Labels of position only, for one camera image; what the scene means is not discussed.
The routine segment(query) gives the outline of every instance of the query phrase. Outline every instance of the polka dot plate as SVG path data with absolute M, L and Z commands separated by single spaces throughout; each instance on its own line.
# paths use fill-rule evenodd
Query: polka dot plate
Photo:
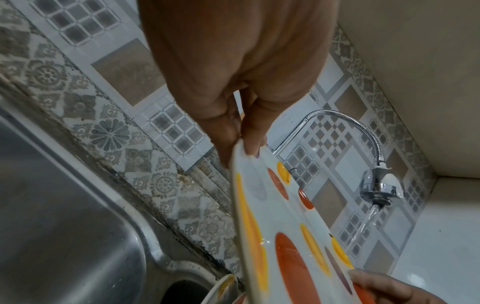
M 373 303 L 350 280 L 352 264 L 313 204 L 266 147 L 247 156 L 240 140 L 230 171 L 250 303 Z

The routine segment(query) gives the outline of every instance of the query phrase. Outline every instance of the hand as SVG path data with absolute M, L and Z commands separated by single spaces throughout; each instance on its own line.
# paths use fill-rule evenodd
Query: hand
M 351 280 L 369 291 L 376 304 L 447 304 L 438 296 L 384 274 L 354 269 Z
M 227 166 L 240 134 L 247 154 L 257 154 L 272 122 L 315 83 L 338 2 L 138 0 L 138 10 L 168 89 Z

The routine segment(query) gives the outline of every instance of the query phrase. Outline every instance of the faucet head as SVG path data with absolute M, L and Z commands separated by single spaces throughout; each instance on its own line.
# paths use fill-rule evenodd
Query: faucet head
M 382 208 L 402 203 L 404 192 L 399 179 L 390 172 L 385 163 L 381 163 L 363 174 L 360 181 L 360 197 Z

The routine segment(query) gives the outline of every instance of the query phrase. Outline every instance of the backsplash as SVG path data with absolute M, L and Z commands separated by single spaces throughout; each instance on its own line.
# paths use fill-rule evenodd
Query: backsplash
M 153 68 L 135 3 L 20 0 L 14 5 L 0 0 L 0 45 L 10 46 L 0 47 L 0 69 L 10 89 L 21 87 L 173 229 L 241 277 L 229 173 Z M 389 272 L 437 177 L 339 28 L 304 101 L 360 120 L 385 145 L 387 164 L 403 182 L 407 203 L 384 209 L 350 257 L 355 266 Z M 273 139 L 269 144 L 279 142 Z M 371 166 L 371 151 L 348 123 L 318 117 L 280 154 L 288 169 L 296 168 L 294 178 L 343 246 L 368 209 L 358 186 Z

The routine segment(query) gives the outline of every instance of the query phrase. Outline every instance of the sink basin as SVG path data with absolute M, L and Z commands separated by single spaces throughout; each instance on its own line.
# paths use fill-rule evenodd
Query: sink basin
M 200 303 L 215 284 L 169 229 L 5 101 L 0 197 L 1 303 L 168 304 L 185 288 Z

